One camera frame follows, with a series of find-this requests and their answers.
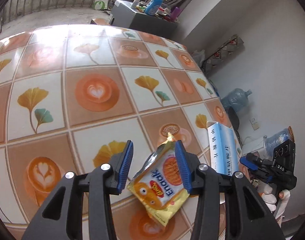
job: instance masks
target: purple bottle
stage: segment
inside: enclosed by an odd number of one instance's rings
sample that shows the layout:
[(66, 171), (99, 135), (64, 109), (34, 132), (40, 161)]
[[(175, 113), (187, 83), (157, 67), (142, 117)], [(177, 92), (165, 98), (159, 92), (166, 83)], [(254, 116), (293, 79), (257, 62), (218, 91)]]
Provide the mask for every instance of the purple bottle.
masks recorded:
[(175, 9), (173, 9), (173, 11), (171, 12), (171, 15), (170, 15), (171, 21), (172, 22), (175, 21), (180, 13), (181, 13), (181, 9), (179, 7), (176, 7)]

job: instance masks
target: concrete floor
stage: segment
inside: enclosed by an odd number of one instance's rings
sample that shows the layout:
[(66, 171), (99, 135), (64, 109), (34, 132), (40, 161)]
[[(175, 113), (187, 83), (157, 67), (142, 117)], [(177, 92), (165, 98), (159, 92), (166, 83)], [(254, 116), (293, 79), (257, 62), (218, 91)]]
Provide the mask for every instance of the concrete floor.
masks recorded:
[(103, 18), (108, 21), (109, 15), (89, 7), (57, 8), (33, 12), (32, 14), (19, 16), (16, 20), (4, 24), (0, 33), (0, 40), (17, 33), (49, 25), (90, 24), (93, 18)]

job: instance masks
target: blue bottle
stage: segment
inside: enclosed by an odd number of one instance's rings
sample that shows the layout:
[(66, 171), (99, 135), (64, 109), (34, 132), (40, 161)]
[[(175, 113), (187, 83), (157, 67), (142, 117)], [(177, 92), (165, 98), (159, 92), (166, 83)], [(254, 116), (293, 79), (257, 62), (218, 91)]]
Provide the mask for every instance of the blue bottle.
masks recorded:
[(251, 90), (245, 92), (240, 88), (235, 88), (223, 99), (221, 99), (221, 103), (226, 110), (231, 106), (235, 112), (238, 112), (249, 104), (248, 96), (250, 94), (252, 94)]
[(145, 9), (145, 14), (154, 16), (162, 2), (163, 0), (151, 0), (147, 8)]

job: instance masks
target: snack items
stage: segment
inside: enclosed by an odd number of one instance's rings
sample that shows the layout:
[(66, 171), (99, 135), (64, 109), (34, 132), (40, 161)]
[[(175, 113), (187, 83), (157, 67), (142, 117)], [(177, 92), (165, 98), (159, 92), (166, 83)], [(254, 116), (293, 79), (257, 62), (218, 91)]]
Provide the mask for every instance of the snack items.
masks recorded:
[(163, 226), (189, 196), (182, 185), (174, 143), (174, 137), (168, 133), (167, 140), (148, 157), (128, 185), (128, 189), (145, 206), (148, 215)]

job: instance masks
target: camera lens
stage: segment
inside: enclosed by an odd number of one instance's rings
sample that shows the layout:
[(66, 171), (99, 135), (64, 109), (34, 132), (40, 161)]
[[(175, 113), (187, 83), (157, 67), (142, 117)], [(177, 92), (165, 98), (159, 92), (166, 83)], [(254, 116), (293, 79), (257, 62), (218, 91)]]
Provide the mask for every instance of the camera lens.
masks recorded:
[(279, 156), (282, 156), (283, 153), (284, 153), (284, 149), (283, 149), (283, 148), (280, 148), (279, 151), (278, 151), (278, 155), (279, 155)]

